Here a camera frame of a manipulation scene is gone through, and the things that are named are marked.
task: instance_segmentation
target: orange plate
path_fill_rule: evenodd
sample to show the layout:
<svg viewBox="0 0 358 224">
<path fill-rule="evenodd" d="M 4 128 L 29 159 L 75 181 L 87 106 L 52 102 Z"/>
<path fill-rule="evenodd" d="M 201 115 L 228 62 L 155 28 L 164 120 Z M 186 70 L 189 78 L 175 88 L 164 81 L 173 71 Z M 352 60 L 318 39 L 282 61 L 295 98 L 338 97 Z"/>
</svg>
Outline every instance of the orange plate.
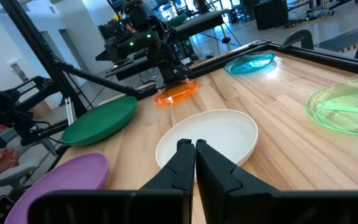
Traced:
<svg viewBox="0 0 358 224">
<path fill-rule="evenodd" d="M 189 80 L 173 83 L 153 96 L 153 102 L 157 105 L 169 105 L 177 103 L 191 96 L 198 87 L 197 80 Z"/>
</svg>

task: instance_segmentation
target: white bowl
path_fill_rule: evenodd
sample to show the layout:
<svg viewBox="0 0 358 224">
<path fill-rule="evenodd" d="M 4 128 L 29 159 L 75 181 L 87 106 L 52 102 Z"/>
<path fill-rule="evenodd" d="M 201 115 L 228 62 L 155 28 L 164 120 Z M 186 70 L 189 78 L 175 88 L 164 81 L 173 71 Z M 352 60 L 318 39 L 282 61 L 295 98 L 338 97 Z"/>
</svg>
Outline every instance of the white bowl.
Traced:
<svg viewBox="0 0 358 224">
<path fill-rule="evenodd" d="M 254 151 L 258 135 L 258 127 L 248 114 L 236 110 L 207 111 L 171 128 L 158 143 L 155 159 L 162 168 L 176 153 L 180 139 L 191 139 L 194 145 L 198 139 L 204 139 L 230 161 L 241 166 Z"/>
</svg>

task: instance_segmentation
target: wood grain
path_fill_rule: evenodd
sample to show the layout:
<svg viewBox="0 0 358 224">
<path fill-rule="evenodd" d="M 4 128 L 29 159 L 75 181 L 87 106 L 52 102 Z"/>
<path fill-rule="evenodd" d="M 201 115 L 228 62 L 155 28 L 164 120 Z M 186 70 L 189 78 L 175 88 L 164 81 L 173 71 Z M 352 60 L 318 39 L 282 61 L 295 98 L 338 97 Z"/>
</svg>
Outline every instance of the wood grain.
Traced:
<svg viewBox="0 0 358 224">
<path fill-rule="evenodd" d="M 203 111 L 233 109 L 251 115 L 259 141 L 245 170 L 280 190 L 358 189 L 358 136 L 322 127 L 305 113 L 307 98 L 327 85 L 358 75 L 276 53 L 275 63 L 248 75 L 223 69 L 198 79 L 189 99 L 156 106 L 151 97 L 138 102 L 134 119 L 107 140 L 71 148 L 60 163 L 86 152 L 109 158 L 107 189 L 138 189 L 160 169 L 155 149 L 180 121 Z M 205 223 L 197 185 L 193 223 Z"/>
</svg>

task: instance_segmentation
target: blue plate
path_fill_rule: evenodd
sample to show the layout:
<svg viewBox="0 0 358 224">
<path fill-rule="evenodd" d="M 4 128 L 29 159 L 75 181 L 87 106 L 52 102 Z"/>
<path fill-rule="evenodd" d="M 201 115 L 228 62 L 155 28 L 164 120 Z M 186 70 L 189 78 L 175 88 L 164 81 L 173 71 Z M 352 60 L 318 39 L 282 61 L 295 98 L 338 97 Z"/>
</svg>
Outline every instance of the blue plate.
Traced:
<svg viewBox="0 0 358 224">
<path fill-rule="evenodd" d="M 231 74 L 254 72 L 273 62 L 274 56 L 272 52 L 255 52 L 243 55 L 227 63 L 224 69 Z"/>
</svg>

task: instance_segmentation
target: floor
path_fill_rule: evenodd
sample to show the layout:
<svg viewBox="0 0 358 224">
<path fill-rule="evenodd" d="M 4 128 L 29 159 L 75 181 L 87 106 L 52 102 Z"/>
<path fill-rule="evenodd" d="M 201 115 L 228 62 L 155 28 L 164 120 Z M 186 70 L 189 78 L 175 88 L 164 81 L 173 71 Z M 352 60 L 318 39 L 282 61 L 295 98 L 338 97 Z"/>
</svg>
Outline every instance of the floor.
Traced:
<svg viewBox="0 0 358 224">
<path fill-rule="evenodd" d="M 305 7 L 299 8 L 296 12 L 301 14 L 305 11 Z M 307 29 L 312 33 L 313 42 L 315 45 L 322 43 L 324 41 L 333 39 L 337 36 L 350 32 L 352 30 L 358 29 L 358 4 L 354 4 L 354 2 L 349 2 L 343 6 L 340 6 L 335 9 L 335 15 L 326 16 L 325 18 L 315 21 L 308 22 L 306 24 L 302 24 L 300 26 L 296 26 L 290 29 L 284 29 L 282 27 L 267 29 L 267 30 L 257 30 L 257 26 L 255 21 L 251 22 L 242 22 L 239 24 L 228 24 L 227 27 L 223 25 L 223 29 L 225 33 L 231 38 L 231 48 L 235 49 L 240 45 L 247 44 L 254 40 L 266 39 L 271 40 L 276 43 L 282 43 L 291 33 Z M 195 35 L 191 38 L 191 42 L 195 49 L 195 52 L 199 55 L 211 54 L 219 55 L 227 52 L 226 44 L 222 44 L 219 40 L 223 38 L 223 32 L 221 27 L 216 27 L 213 30 L 206 31 L 202 34 Z M 332 54 L 341 54 L 346 57 L 353 57 L 356 49 L 350 50 L 344 53 L 338 53 L 329 51 L 326 49 L 322 49 L 316 47 L 315 50 L 320 52 L 331 52 Z M 144 79 L 151 78 L 154 74 L 154 71 L 149 71 L 147 73 L 142 73 Z M 115 80 L 115 77 L 111 77 L 110 80 L 114 82 L 118 82 Z M 137 87 L 142 84 L 139 76 L 130 77 L 124 81 L 121 81 L 124 85 L 130 85 L 132 87 Z M 80 95 L 81 100 L 84 105 L 91 108 L 88 101 L 93 106 L 98 106 L 98 104 L 104 100 L 107 100 L 113 96 L 116 96 L 118 92 L 114 90 L 110 90 L 108 88 L 104 88 L 100 85 L 87 82 L 81 87 L 82 92 L 86 95 L 86 98 Z M 43 121 L 48 121 L 51 123 L 60 121 L 66 118 L 65 107 L 61 106 L 59 108 L 54 109 L 49 115 L 42 118 Z M 52 136 L 56 140 L 60 140 L 62 133 L 55 134 Z M 34 183 L 37 179 L 43 176 L 46 171 L 48 171 L 50 165 L 55 160 L 55 158 L 48 153 L 42 146 L 37 146 L 26 152 L 21 160 L 26 160 L 31 157 L 39 157 L 43 159 L 43 163 L 39 167 L 39 169 L 32 175 L 32 177 L 27 181 L 28 184 Z M 4 194 L 7 190 L 0 190 L 0 195 Z"/>
</svg>

